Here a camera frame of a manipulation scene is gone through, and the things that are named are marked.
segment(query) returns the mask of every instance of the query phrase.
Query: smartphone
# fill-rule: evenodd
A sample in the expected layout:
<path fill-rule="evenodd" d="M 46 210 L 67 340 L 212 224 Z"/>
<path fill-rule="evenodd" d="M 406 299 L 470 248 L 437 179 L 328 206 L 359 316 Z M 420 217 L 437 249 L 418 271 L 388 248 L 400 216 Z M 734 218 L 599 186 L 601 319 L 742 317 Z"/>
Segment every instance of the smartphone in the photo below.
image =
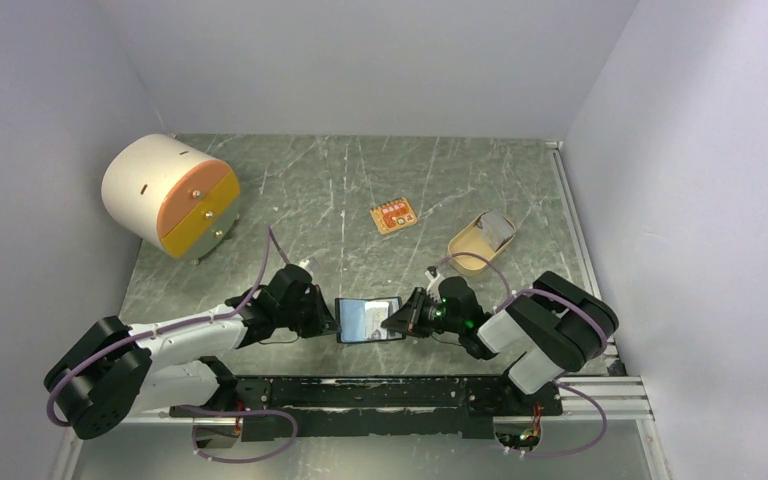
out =
<path fill-rule="evenodd" d="M 337 323 L 340 324 L 338 343 L 370 343 L 404 340 L 405 335 L 383 328 L 381 323 L 402 306 L 399 297 L 362 300 L 338 298 L 334 301 Z"/>

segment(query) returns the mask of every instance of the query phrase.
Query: gray marble surface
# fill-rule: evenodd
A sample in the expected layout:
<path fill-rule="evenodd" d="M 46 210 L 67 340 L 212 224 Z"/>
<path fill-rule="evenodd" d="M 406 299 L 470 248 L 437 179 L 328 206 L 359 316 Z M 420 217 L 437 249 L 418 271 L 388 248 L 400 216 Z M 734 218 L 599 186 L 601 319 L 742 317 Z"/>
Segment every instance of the gray marble surface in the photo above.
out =
<path fill-rule="evenodd" d="M 266 224 L 292 260 L 316 257 L 320 270 L 314 281 L 329 302 L 407 298 L 415 286 L 426 286 L 425 267 L 442 258 L 449 240 L 485 210 L 516 223 L 516 238 L 497 259 L 513 287 L 530 284 L 545 270 L 582 284 L 581 259 L 542 142 L 212 134 L 178 139 L 234 168 L 242 184 L 241 219 L 198 266 L 144 242 L 120 315 L 126 323 L 204 311 L 249 288 Z M 382 236 L 369 209 L 400 196 L 407 197 L 419 223 Z M 279 266 L 273 250 L 266 278 Z M 455 274 L 451 267 L 443 272 Z M 505 297 L 490 270 L 468 281 L 485 309 Z M 276 332 L 270 341 L 294 337 Z M 477 361 L 460 347 L 432 339 L 341 345 L 329 336 L 253 345 L 220 358 L 239 374 L 421 375 L 500 373 L 521 353 L 513 348 Z M 596 359 L 582 373 L 605 374 L 605 364 Z"/>

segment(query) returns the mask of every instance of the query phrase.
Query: white wall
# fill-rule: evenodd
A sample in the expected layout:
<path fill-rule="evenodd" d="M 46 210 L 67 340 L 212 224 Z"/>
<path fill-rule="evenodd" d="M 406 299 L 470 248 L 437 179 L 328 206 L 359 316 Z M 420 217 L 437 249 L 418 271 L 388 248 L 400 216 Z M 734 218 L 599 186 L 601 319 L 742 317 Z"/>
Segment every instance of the white wall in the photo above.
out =
<path fill-rule="evenodd" d="M 136 255 L 99 185 L 160 125 L 107 22 L 93 1 L 0 0 L 0 479 L 48 475 L 43 376 L 118 311 Z"/>
<path fill-rule="evenodd" d="M 559 139 L 637 0 L 101 0 L 177 132 Z"/>
<path fill-rule="evenodd" d="M 768 0 L 641 0 L 566 147 L 675 478 L 768 478 Z"/>

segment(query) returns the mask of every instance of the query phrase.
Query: small container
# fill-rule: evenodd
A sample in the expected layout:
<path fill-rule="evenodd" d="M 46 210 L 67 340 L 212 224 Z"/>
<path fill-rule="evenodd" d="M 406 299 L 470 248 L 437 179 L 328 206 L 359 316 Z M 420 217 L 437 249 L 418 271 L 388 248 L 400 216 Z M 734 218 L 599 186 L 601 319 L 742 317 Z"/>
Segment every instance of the small container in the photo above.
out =
<path fill-rule="evenodd" d="M 174 258 L 198 260 L 236 222 L 240 183 L 222 160 L 153 134 L 113 159 L 101 198 L 123 227 Z"/>
<path fill-rule="evenodd" d="M 475 220 L 470 222 L 463 230 L 460 231 L 455 238 L 449 242 L 449 255 L 459 252 L 469 252 L 481 255 L 482 257 L 490 260 L 491 262 L 510 245 L 516 236 L 516 227 L 514 222 L 510 218 L 502 215 L 504 219 L 510 224 L 514 233 L 511 238 L 507 239 L 497 250 L 493 248 L 484 240 L 484 236 L 481 234 L 481 230 L 477 227 L 478 222 L 481 220 L 482 215 L 486 212 L 482 212 L 481 215 L 475 217 Z M 455 257 L 451 261 L 451 265 L 455 267 L 461 275 L 465 277 L 472 277 L 483 272 L 487 268 L 487 264 L 481 260 L 466 255 Z"/>

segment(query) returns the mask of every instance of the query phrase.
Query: cable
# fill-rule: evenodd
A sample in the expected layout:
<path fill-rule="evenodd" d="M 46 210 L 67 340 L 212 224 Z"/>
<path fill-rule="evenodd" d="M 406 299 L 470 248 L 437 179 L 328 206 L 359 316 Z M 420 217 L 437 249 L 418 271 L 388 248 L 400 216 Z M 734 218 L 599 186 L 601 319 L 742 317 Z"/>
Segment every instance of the cable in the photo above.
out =
<path fill-rule="evenodd" d="M 543 407 L 540 406 L 540 402 L 534 403 L 534 417 L 531 420 L 531 430 L 538 438 L 543 430 Z"/>
<path fill-rule="evenodd" d="M 492 268 L 493 271 L 495 271 L 496 274 L 499 275 L 499 278 L 502 280 L 502 283 L 505 284 L 505 302 L 510 300 L 511 292 L 513 290 L 511 290 L 511 284 L 508 283 L 508 279 L 505 278 L 505 274 L 503 274 L 502 271 L 499 270 L 498 267 L 496 267 L 496 265 L 493 265 L 493 263 L 490 262 L 490 260 L 487 260 L 486 258 L 482 257 L 481 255 L 479 255 L 477 253 L 472 253 L 472 252 L 455 252 L 455 253 L 452 253 L 451 255 L 446 255 L 445 257 L 443 257 L 442 260 L 437 262 L 437 268 L 440 268 L 443 265 L 449 263 L 455 257 L 462 257 L 462 256 L 477 258 L 477 259 L 481 260 L 482 262 L 484 262 L 488 267 Z"/>
<path fill-rule="evenodd" d="M 198 323 L 210 322 L 210 321 L 214 321 L 214 320 L 227 320 L 229 318 L 232 318 L 232 317 L 236 316 L 251 301 L 252 297 L 254 297 L 255 292 L 257 292 L 259 290 L 260 282 L 263 280 L 263 275 L 266 273 L 266 264 L 267 264 L 267 261 L 269 260 L 269 243 L 270 242 L 274 243 L 275 247 L 278 249 L 279 253 L 283 252 L 283 250 L 281 250 L 281 247 L 278 245 L 278 241 L 275 239 L 275 235 L 272 233 L 272 228 L 271 227 L 269 227 L 269 226 L 266 227 L 266 233 L 267 233 L 266 248 L 263 251 L 263 261 L 261 261 L 261 263 L 260 263 L 260 271 L 257 274 L 257 278 L 254 281 L 254 285 L 252 286 L 252 288 L 249 289 L 249 291 L 246 294 L 246 296 L 243 299 L 243 301 L 240 302 L 240 304 L 237 305 L 237 307 L 234 310 L 232 310 L 230 312 L 227 312 L 227 313 L 221 313 L 221 314 L 215 315 L 213 317 L 211 317 L 209 315 L 202 315 L 200 317 L 189 318 L 187 320 L 182 320 L 180 322 L 173 323 L 171 325 L 166 325 L 164 327 L 158 328 L 156 332 L 149 330 L 149 331 L 146 331 L 146 332 L 143 332 L 143 333 L 139 333 L 137 335 L 133 335 L 133 336 L 129 336 L 129 337 L 123 338 L 123 339 L 121 339 L 121 340 L 119 340 L 117 342 L 114 342 L 114 343 L 108 345 L 105 348 L 102 348 L 98 352 L 90 355 L 86 360 L 84 360 L 83 362 L 79 363 L 75 367 L 74 370 L 68 370 L 67 369 L 66 374 L 63 376 L 63 378 L 61 378 L 60 381 L 58 381 L 57 384 L 54 386 L 54 388 L 51 390 L 51 394 L 48 396 L 48 400 L 46 401 L 46 404 L 45 404 L 45 412 L 46 412 L 46 415 L 48 416 L 48 419 L 51 420 L 51 423 L 53 423 L 53 424 L 55 424 L 57 426 L 60 426 L 60 427 L 69 427 L 70 426 L 69 422 L 61 420 L 60 418 L 58 418 L 57 417 L 57 413 L 54 411 L 54 404 L 57 401 L 57 397 L 60 395 L 60 393 L 66 387 L 66 385 L 69 384 L 69 382 L 71 382 L 75 377 L 80 375 L 90 365 L 92 365 L 93 363 L 97 362 L 101 358 L 104 358 L 109 353 L 114 352 L 114 351 L 118 350 L 119 348 L 122 348 L 122 347 L 124 347 L 126 345 L 129 345 L 131 343 L 136 343 L 136 342 L 138 342 L 140 340 L 144 340 L 146 338 L 150 338 L 150 337 L 152 337 L 154 335 L 162 335 L 164 333 L 171 332 L 171 331 L 174 331 L 174 330 L 178 330 L 180 328 L 188 327 L 190 325 L 195 325 L 195 324 L 198 324 Z M 285 261 L 289 262 L 289 259 L 287 259 L 286 255 L 282 255 L 282 258 L 284 258 Z M 188 410 L 194 411 L 196 413 L 201 413 L 201 414 L 204 414 L 204 415 L 218 416 L 218 417 L 228 416 L 228 417 L 236 418 L 236 417 L 246 417 L 246 416 L 256 416 L 256 415 L 258 415 L 258 416 L 261 416 L 261 415 L 276 415 L 276 416 L 287 418 L 290 421 L 290 423 L 293 424 L 293 434 L 290 437 L 290 439 L 287 441 L 287 443 L 282 445 L 280 448 L 278 448 L 274 452 L 270 452 L 270 453 L 268 453 L 266 455 L 261 455 L 260 457 L 256 457 L 254 459 L 243 459 L 243 460 L 230 460 L 230 461 L 226 461 L 225 459 L 211 457 L 210 455 L 207 455 L 206 453 L 201 452 L 201 450 L 198 450 L 198 448 L 196 449 L 196 453 L 200 457 L 206 458 L 208 460 L 214 460 L 214 461 L 217 461 L 217 462 L 220 462 L 220 463 L 251 463 L 251 462 L 256 462 L 256 461 L 259 461 L 259 460 L 265 460 L 267 458 L 274 457 L 275 455 L 278 455 L 279 453 L 281 453 L 284 450 L 286 450 L 287 448 L 289 448 L 290 444 L 295 440 L 296 434 L 298 433 L 298 424 L 296 424 L 296 420 L 292 417 L 292 415 L 290 415 L 289 413 L 286 413 L 286 412 L 278 411 L 278 410 L 257 410 L 257 411 L 251 411 L 251 412 L 213 412 L 211 410 L 204 410 L 204 409 L 201 409 L 201 408 L 198 408 L 198 407 L 186 406 L 186 408 Z M 193 439 L 195 441 L 195 430 L 193 430 L 192 437 L 193 437 Z"/>
<path fill-rule="evenodd" d="M 431 339 L 434 340 L 437 343 L 442 343 L 444 345 L 454 345 L 456 347 L 460 347 L 461 346 L 460 343 L 447 342 L 445 340 L 440 340 L 439 338 L 435 337 L 433 333 L 431 334 Z"/>
<path fill-rule="evenodd" d="M 193 441 L 193 453 L 198 455 L 199 457 L 210 461 L 210 462 L 216 462 L 216 463 L 255 463 L 259 462 L 261 460 L 267 460 L 270 459 L 284 450 L 290 448 L 290 445 L 293 444 L 293 442 L 296 440 L 296 437 L 299 434 L 299 424 L 296 423 L 296 419 L 293 418 L 292 415 L 290 415 L 287 412 L 282 412 L 281 410 L 252 410 L 248 412 L 214 412 L 213 410 L 205 410 L 200 407 L 196 407 L 195 405 L 180 405 L 180 408 L 183 408 L 185 410 L 189 410 L 193 413 L 198 413 L 201 415 L 210 415 L 214 417 L 234 417 L 234 418 L 243 418 L 243 417 L 261 417 L 264 415 L 274 415 L 277 417 L 284 417 L 287 420 L 290 421 L 290 424 L 293 426 L 293 433 L 290 434 L 290 438 L 287 439 L 286 442 L 284 442 L 283 445 L 276 448 L 275 450 L 266 453 L 264 455 L 260 455 L 258 457 L 253 458 L 222 458 L 222 457 L 214 457 L 213 455 L 208 455 L 204 453 L 199 447 L 198 447 L 198 441 L 196 439 L 196 431 L 193 429 L 192 434 L 190 437 Z"/>
<path fill-rule="evenodd" d="M 242 400 L 237 400 L 237 411 L 242 412 L 245 410 Z M 243 417 L 237 417 L 234 419 L 234 433 L 237 435 L 243 434 Z"/>
<path fill-rule="evenodd" d="M 287 256 L 286 253 L 284 253 L 284 250 L 281 248 L 281 245 L 278 245 L 278 240 L 275 238 L 275 233 L 272 231 L 271 226 L 266 227 L 267 232 L 269 233 L 269 239 L 272 240 L 272 244 L 275 245 L 275 250 L 278 250 L 278 255 L 281 256 L 281 259 L 284 260 L 284 263 L 289 265 L 290 258 Z"/>

